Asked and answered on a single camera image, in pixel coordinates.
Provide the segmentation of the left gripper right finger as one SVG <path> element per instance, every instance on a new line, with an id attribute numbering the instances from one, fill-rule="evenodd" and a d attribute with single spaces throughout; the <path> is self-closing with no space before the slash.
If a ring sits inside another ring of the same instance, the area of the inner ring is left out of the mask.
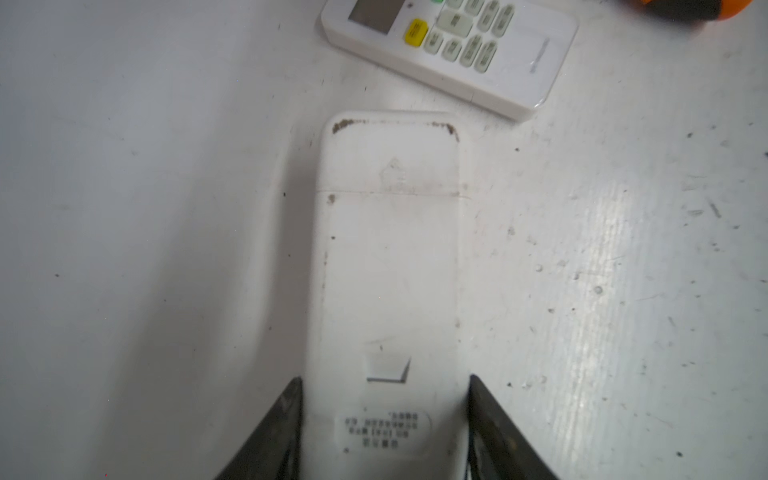
<path id="1" fill-rule="evenodd" d="M 557 480 L 479 376 L 470 376 L 467 479 Z"/>

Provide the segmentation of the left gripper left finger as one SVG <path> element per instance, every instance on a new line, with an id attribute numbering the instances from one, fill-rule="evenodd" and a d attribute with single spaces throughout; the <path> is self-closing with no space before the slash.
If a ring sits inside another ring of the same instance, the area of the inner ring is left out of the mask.
<path id="1" fill-rule="evenodd" d="M 300 477 L 303 383 L 289 381 L 216 480 L 296 480 Z"/>

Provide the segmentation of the white remote control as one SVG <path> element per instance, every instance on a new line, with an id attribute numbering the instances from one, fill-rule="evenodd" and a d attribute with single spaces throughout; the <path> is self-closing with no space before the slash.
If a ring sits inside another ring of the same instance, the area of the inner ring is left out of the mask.
<path id="1" fill-rule="evenodd" d="M 548 98 L 577 20 L 533 1 L 325 3 L 329 42 L 377 65 L 515 121 Z"/>
<path id="2" fill-rule="evenodd" d="M 442 112 L 352 111 L 321 141 L 299 473 L 462 479 L 470 144 Z"/>

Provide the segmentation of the orange black screwdriver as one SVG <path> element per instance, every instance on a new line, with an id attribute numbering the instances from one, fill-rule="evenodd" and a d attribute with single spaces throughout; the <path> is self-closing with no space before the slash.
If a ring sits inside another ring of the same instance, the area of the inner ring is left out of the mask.
<path id="1" fill-rule="evenodd" d="M 730 19 L 752 3 L 751 0 L 639 0 L 643 10 L 668 20 L 710 22 Z"/>

